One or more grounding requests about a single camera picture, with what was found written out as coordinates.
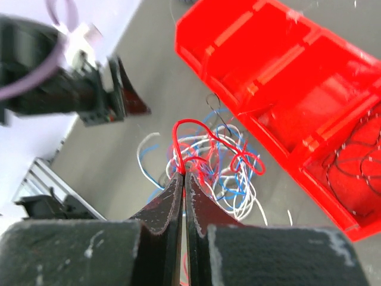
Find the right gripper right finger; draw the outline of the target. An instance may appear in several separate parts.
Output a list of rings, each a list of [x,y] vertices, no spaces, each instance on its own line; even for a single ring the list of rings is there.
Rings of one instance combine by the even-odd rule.
[[[190,285],[367,285],[351,243],[333,228],[244,225],[185,177]]]

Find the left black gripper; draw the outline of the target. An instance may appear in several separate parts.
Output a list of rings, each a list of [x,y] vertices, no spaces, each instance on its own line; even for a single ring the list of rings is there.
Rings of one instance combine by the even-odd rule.
[[[129,116],[151,114],[151,109],[135,91],[119,56],[108,59],[112,88],[103,86],[99,67],[83,66],[89,70],[61,73],[53,86],[53,112],[77,113],[86,127],[122,122]]]

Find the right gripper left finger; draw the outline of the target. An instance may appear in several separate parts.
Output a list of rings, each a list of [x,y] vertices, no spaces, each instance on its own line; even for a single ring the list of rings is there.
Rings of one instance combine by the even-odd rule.
[[[1,236],[2,285],[178,285],[183,176],[125,221],[36,220]]]

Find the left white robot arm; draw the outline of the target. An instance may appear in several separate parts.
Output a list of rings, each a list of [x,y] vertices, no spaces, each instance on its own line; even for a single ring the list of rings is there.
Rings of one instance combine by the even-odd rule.
[[[58,42],[58,32],[45,24],[1,17],[1,86],[14,83],[39,66]],[[123,67],[121,58],[109,58],[113,89],[106,90],[101,65],[91,66],[80,53],[80,68],[59,68],[39,86],[1,100],[1,125],[9,123],[8,111],[18,116],[77,113],[85,126],[122,122],[127,116],[150,114]]]

